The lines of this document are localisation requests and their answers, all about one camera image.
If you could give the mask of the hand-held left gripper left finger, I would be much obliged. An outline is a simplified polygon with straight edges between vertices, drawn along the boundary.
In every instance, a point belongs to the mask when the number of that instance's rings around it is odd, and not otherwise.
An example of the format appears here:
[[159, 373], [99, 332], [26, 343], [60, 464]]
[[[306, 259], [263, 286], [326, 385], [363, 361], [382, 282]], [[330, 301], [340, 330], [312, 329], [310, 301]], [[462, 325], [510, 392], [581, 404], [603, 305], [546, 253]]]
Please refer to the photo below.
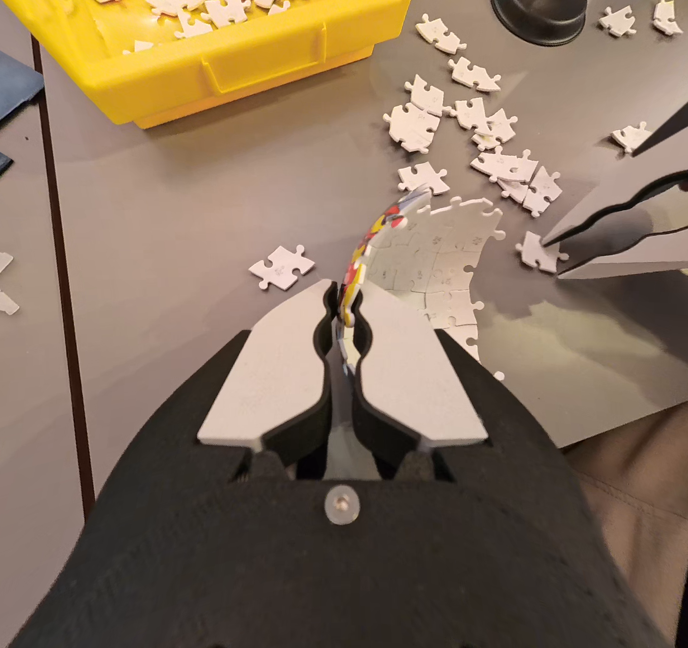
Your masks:
[[253, 326], [197, 432], [202, 445], [271, 451], [298, 480], [322, 480], [337, 296], [337, 283], [323, 278]]

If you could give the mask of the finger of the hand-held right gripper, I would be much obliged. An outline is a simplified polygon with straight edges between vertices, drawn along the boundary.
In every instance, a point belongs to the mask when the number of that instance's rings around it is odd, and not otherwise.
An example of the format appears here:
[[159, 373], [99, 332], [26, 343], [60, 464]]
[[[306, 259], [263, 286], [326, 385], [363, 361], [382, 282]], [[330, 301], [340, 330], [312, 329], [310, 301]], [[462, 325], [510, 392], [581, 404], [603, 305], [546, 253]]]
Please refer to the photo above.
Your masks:
[[542, 238], [543, 246], [586, 231], [599, 219], [631, 208], [659, 188], [687, 180], [687, 134], [676, 133], [620, 163]]
[[591, 280], [686, 268], [687, 230], [673, 230], [648, 234], [621, 251], [588, 258], [563, 270], [558, 279]]

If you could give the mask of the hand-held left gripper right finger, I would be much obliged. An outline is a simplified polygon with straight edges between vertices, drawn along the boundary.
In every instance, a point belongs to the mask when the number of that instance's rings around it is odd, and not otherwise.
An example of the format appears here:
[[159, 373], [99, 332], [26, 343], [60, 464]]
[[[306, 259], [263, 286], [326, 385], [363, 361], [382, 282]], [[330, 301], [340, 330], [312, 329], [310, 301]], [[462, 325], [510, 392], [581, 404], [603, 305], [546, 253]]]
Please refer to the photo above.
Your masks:
[[488, 431], [425, 317], [389, 291], [363, 285], [354, 305], [352, 426], [379, 477], [405, 458], [488, 446]]

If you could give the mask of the single white puzzle piece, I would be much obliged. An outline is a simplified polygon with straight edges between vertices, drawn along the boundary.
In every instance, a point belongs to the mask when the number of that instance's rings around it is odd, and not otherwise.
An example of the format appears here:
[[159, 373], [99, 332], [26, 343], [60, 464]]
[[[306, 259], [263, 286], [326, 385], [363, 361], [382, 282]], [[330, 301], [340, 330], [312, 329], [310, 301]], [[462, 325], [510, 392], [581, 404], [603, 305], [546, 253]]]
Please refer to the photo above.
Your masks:
[[515, 245], [515, 250], [524, 265], [548, 274], [556, 274], [558, 263], [570, 258], [559, 250], [557, 244], [543, 247], [541, 237], [531, 231], [525, 233], [521, 242]]

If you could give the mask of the partly built puzzle ball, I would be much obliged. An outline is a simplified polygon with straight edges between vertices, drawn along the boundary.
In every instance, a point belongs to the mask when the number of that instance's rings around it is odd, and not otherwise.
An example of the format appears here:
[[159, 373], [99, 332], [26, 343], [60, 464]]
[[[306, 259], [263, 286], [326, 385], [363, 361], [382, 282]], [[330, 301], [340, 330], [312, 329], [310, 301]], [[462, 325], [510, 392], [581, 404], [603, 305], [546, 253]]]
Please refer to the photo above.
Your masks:
[[371, 282], [417, 310], [433, 328], [442, 329], [474, 359], [476, 312], [470, 280], [489, 239], [503, 240], [503, 212], [486, 198], [432, 208], [429, 186], [390, 205], [372, 224], [350, 259], [339, 290], [336, 339], [347, 376], [360, 354], [354, 346], [352, 306], [363, 284]]

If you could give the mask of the black round ball stand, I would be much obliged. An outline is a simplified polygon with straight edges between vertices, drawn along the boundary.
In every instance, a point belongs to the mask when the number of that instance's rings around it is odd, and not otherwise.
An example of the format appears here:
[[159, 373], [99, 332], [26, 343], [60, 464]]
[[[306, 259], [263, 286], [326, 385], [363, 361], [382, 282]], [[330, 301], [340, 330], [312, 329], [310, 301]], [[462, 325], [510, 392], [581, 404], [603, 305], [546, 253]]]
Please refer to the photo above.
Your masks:
[[588, 0], [490, 0], [498, 20], [523, 41], [542, 47], [572, 42], [586, 24]]

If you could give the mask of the person's beige trousers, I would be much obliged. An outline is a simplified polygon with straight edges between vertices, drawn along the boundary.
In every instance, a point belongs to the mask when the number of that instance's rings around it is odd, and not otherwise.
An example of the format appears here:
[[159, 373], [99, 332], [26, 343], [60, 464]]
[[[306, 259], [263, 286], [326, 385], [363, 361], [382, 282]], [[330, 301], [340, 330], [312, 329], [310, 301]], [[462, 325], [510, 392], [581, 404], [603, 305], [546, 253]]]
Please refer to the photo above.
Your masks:
[[616, 565], [670, 644], [687, 646], [687, 403], [563, 450]]

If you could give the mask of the yellow plastic bin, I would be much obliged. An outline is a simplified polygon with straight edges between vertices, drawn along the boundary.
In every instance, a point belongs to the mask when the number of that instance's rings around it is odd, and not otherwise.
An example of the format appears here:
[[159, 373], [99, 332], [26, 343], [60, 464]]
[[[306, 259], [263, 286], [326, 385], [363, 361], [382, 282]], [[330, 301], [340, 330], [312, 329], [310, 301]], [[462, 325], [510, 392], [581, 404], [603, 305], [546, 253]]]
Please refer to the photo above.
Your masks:
[[65, 73], [115, 124], [158, 126], [369, 57], [399, 35], [410, 0], [290, 0], [274, 16], [251, 9], [244, 23], [130, 56], [110, 51], [105, 27], [150, 11], [93, 0], [2, 0]]

